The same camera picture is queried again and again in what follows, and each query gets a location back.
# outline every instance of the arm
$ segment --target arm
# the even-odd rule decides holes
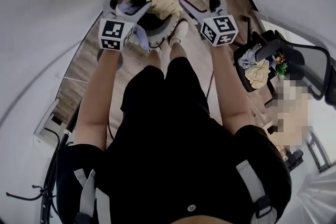
[[[250,104],[226,45],[210,46],[210,50],[222,123],[235,134],[241,127],[255,124]]]
[[[75,144],[90,144],[106,149],[107,124],[110,113],[118,51],[105,50],[93,73],[80,105]]]

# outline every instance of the wire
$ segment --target wire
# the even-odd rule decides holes
[[[23,200],[23,201],[35,201],[35,200],[38,200],[39,198],[41,198],[43,194],[44,194],[44,192],[41,192],[39,195],[37,195],[34,198],[25,198],[25,197],[16,196],[16,195],[13,195],[13,194],[10,194],[10,193],[6,193],[6,196],[7,197],[12,197],[12,198],[15,198],[15,199],[18,199],[18,200]]]
[[[64,148],[67,144],[67,140],[69,138],[69,134],[74,130],[78,118],[80,102],[77,105],[76,110],[74,111],[73,115],[70,118],[68,125],[66,126],[66,130],[69,133],[64,134],[62,141],[59,143],[59,146],[55,148],[54,154],[52,155],[50,165],[48,167],[47,175],[44,181],[44,188],[47,190],[44,195],[42,196],[41,201],[41,213],[40,213],[40,223],[49,224],[50,223],[50,209],[51,209],[51,202],[50,199],[53,196],[53,189],[56,182],[56,155],[59,149]]]
[[[53,196],[51,197],[51,199],[50,199],[50,201],[51,201],[51,206],[53,207],[53,210],[55,211],[56,215],[58,215],[58,212],[57,212],[56,207],[55,207],[55,205],[54,205],[54,197],[56,197],[56,195],[53,195]]]
[[[107,127],[108,127],[108,129],[109,129],[110,136],[111,136],[112,140],[114,141],[114,137],[113,137],[113,135],[112,135],[111,127],[110,127],[110,119],[108,119]]]
[[[210,79],[210,83],[209,83],[208,92],[206,93],[206,100],[208,100],[208,97],[209,97],[209,93],[210,93],[210,89],[211,89],[211,84],[212,84],[213,78],[214,78],[214,72],[212,71],[212,75],[211,75],[211,79]]]
[[[156,47],[152,47],[151,44],[148,44],[148,45],[151,49],[156,49],[156,48],[159,48],[164,41],[165,41],[165,39],[163,38],[162,41],[160,42],[160,44],[158,44]]]
[[[59,139],[59,136],[58,136],[58,134],[55,132],[55,131],[53,131],[53,130],[51,130],[51,129],[49,129],[49,128],[45,128],[45,130],[47,130],[47,131],[50,131],[50,132],[52,132],[54,135],[56,135],[57,136],[57,147],[56,148],[58,148],[59,147],[59,144],[60,144],[60,139]]]

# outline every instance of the sneaker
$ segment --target sneaker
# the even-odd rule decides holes
[[[172,47],[174,43],[180,43],[188,33],[189,24],[186,20],[182,20],[178,23],[174,30],[174,34],[169,41],[169,47]]]

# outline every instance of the hardwood floor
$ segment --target hardwood floor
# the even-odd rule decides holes
[[[189,0],[199,9],[208,9],[208,0]],[[251,4],[249,0],[226,0],[229,14],[235,17],[239,34],[236,41],[239,43],[246,43],[247,39],[247,25],[241,20],[241,16],[251,17],[252,28],[259,32],[260,26],[251,13]],[[187,15],[183,15],[192,24],[191,19]],[[74,59],[72,60],[69,69],[60,86],[57,97],[60,99],[59,104],[55,108],[55,116],[67,123],[74,112],[76,106],[80,102],[87,82],[90,80],[96,66],[97,66],[97,53],[99,51],[98,45],[98,28],[99,20],[94,24],[93,28],[84,39],[82,45],[78,49]],[[196,28],[191,25],[189,32],[182,43],[183,48],[186,50],[188,58],[193,66],[204,93],[207,93],[209,83],[212,75],[212,62],[209,53],[208,45],[203,43]],[[166,73],[169,63],[169,50],[167,44],[163,44],[162,53],[162,70]],[[116,74],[114,83],[114,91],[112,96],[112,103],[110,109],[110,126],[112,133],[115,135],[121,121],[122,112],[120,110],[124,89],[127,83],[145,66],[145,59],[147,51],[142,50],[141,47],[128,43],[122,52],[123,65]],[[263,109],[264,103],[268,100],[268,89],[261,89],[250,94],[250,98],[257,107]],[[215,90],[214,81],[211,85],[211,90],[208,98],[211,116],[217,121],[221,122],[219,114],[219,107],[217,102],[217,94]]]

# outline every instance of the yellow cloth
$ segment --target yellow cloth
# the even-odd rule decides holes
[[[171,14],[176,14],[182,11],[179,5],[179,0],[146,0],[152,1],[152,7],[148,11],[155,14],[159,19],[164,20]]]
[[[266,85],[268,73],[270,73],[269,61],[265,59],[245,69],[245,77],[250,81],[251,86],[255,89],[259,89]]]

